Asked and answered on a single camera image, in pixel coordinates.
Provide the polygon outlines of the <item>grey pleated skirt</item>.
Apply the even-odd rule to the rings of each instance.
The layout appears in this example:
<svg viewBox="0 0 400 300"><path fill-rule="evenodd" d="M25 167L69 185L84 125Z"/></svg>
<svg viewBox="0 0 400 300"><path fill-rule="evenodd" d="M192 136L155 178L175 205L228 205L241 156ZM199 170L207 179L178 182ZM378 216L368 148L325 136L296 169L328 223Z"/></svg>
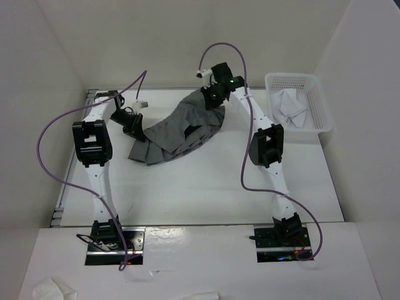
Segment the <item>grey pleated skirt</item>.
<svg viewBox="0 0 400 300"><path fill-rule="evenodd" d="M144 130L145 141L135 141L128 158L145 165L172 161L200 148L222 128L226 108L207 110L195 90L165 119Z"/></svg>

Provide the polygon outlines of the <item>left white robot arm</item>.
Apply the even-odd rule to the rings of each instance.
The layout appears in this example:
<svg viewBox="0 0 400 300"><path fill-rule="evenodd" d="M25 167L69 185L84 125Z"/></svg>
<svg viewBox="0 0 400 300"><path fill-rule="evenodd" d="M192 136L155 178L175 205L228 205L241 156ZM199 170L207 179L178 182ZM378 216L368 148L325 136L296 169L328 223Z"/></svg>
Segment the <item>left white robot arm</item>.
<svg viewBox="0 0 400 300"><path fill-rule="evenodd" d="M88 115L72 125L76 156L84 166L94 192L94 222L90 238L97 248L115 250L124 244L118 213L113 203L109 179L113 147L107 123L112 120L122 126L122 132L144 141L143 115L124 109L124 98L116 90L101 92L94 97Z"/></svg>

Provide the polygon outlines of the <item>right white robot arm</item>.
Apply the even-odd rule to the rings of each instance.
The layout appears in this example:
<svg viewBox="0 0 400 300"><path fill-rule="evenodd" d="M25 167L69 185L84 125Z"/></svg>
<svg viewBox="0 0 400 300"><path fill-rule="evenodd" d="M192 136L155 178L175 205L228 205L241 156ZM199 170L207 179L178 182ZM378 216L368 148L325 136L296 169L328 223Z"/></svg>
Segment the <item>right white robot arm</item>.
<svg viewBox="0 0 400 300"><path fill-rule="evenodd" d="M208 109L229 101L249 124L251 132L246 157L272 184L274 240L288 246L301 233L302 224L296 208L288 199L289 191L283 174L283 127L266 116L251 96L244 78L233 76L227 63L199 70L196 76L202 81L201 92Z"/></svg>

